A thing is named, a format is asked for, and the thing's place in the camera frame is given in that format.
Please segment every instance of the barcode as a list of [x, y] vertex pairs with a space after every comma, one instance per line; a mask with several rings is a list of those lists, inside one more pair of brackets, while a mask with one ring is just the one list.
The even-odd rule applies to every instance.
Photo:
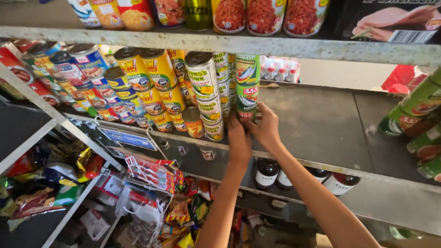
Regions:
[[388, 42], [396, 43], [426, 43], [437, 32], [435, 31], [409, 31], [395, 30]]

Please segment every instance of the human arm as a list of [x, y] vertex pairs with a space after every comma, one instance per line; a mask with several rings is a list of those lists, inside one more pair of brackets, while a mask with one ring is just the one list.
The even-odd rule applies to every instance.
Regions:
[[251, 135], [245, 136], [234, 114], [228, 123], [228, 142], [230, 162], [195, 248], [226, 248], [228, 245], [237, 192], [251, 158]]
[[274, 112], [261, 102], [258, 106], [261, 123], [242, 120], [243, 124], [280, 164], [334, 248], [379, 248], [359, 219], [288, 152], [280, 141]]

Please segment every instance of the yellow can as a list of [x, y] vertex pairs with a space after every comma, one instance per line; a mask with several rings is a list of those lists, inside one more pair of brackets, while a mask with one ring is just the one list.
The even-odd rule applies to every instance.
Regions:
[[170, 115], [172, 118], [173, 125], [175, 126], [176, 130], [179, 132], [187, 132], [187, 127], [184, 123], [184, 120], [182, 119], [182, 113], [176, 114], [176, 115]]
[[142, 48], [141, 58], [158, 90], [169, 90], [176, 85], [176, 75], [165, 49]]
[[173, 130], [173, 122], [167, 111], [163, 111], [157, 115], [151, 115], [153, 123], [155, 123], [156, 128], [161, 132], [171, 132]]
[[136, 91], [145, 91], [153, 86], [149, 71], [140, 56], [141, 49], [136, 47], [123, 47], [113, 57], [118, 61], [130, 85]]
[[151, 87], [143, 92], [138, 92], [138, 96], [144, 102], [144, 108], [147, 110], [147, 113], [157, 115], [165, 110], [162, 98], [155, 87]]
[[177, 84], [171, 90], [159, 90], [159, 95], [170, 114], [182, 113], [185, 109], [184, 98]]
[[104, 29], [119, 30], [125, 27], [116, 0], [89, 0], [89, 3]]
[[172, 62], [173, 69], [175, 70], [176, 76], [183, 75], [185, 73], [185, 62], [184, 58], [187, 55], [186, 50], [167, 50], [170, 60]]

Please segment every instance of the blue price tag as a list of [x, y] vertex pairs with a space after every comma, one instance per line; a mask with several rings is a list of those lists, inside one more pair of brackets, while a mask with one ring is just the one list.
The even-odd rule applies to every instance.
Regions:
[[139, 136], [135, 133], [121, 132], [118, 130], [112, 130], [102, 127], [98, 127], [98, 130], [100, 130], [110, 140], [146, 148], [149, 150], [157, 150], [156, 146], [154, 145], [154, 141], [148, 137]]

